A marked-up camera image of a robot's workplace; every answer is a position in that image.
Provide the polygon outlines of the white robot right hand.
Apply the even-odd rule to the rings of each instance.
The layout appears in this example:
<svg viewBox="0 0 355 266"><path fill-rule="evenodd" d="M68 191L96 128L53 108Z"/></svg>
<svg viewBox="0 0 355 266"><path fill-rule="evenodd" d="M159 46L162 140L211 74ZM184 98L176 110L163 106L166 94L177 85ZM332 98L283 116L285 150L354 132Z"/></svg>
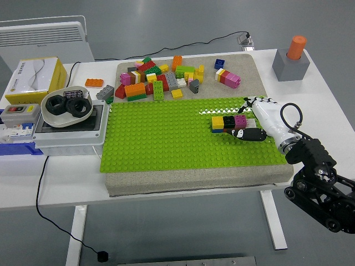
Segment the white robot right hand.
<svg viewBox="0 0 355 266"><path fill-rule="evenodd" d="M275 144L289 144L297 142L301 137L297 133L289 132L285 123L281 119L281 105L271 98L259 98L250 96L244 98L245 103L239 109L241 113L245 108L250 107L259 121L262 129L227 129L226 133L245 141L264 141L267 136L274 139Z"/></svg>

